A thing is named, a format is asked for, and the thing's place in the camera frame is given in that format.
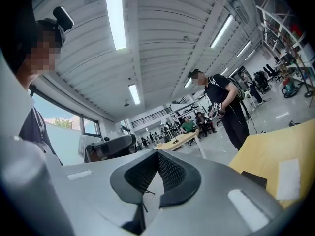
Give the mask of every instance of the white corrugated ceiling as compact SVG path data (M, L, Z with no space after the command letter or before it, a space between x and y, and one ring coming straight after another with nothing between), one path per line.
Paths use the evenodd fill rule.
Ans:
M236 15L232 2L123 0L127 48L116 51L105 0L33 0L37 20L53 18L53 9L63 6L75 21L66 32L56 74L46 79L116 120L200 90L184 88L189 71L198 68L211 75L229 68L229 75L261 41L255 6L241 0L249 22L236 17L210 48L229 13ZM237 58L249 40L252 45ZM138 106L128 90L133 83L140 93Z

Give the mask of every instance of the tree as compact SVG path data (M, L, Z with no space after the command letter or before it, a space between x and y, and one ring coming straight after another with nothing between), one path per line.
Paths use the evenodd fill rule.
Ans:
M64 128L70 128L72 129L72 121L70 120L64 120L60 118L55 118L54 120L54 125L59 126L59 127L64 127Z

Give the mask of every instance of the green shirt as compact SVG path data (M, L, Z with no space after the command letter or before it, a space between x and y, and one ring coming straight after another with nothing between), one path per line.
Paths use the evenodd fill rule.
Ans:
M186 132L190 132L193 130L193 126L194 126L194 123L193 121L190 121L190 122L184 122L183 125L182 125L182 128L186 131Z

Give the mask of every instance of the railing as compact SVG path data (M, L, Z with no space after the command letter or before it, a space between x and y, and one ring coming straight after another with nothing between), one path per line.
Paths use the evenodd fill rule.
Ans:
M167 115L170 112L172 112L172 109L171 108L166 108L166 109L158 111L158 112L156 112L156 113L154 113L152 115L149 115L149 116L146 116L146 117L144 117L142 119L136 120L136 121L132 122L131 124L135 128L135 127L141 126L141 125L143 125L143 124L145 124L147 122L150 122L152 120L160 118L160 117L162 117L164 115Z
M184 96L178 103L179 104L187 104L189 102L189 97Z

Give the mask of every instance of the wooden table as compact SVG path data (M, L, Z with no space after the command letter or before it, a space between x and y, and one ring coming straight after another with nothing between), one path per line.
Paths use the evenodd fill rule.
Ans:
M276 196L279 162L297 158L300 163L300 198L305 198L315 178L315 119L285 129L250 135L229 166L267 179L266 190ZM280 200L288 207L296 200Z
M194 133L187 133L187 134L181 134L178 135L177 137L178 142L173 144L175 140L175 138L173 138L171 141L165 143L165 144L159 144L158 146L155 147L155 149L168 149L168 150L175 150L177 148L179 148L180 146L182 146L183 144L185 144L186 142L190 141L191 139L195 138L195 141L197 143L197 146L200 150L200 154L202 156L202 158L207 159L205 151L203 150L199 138L196 135L196 132Z

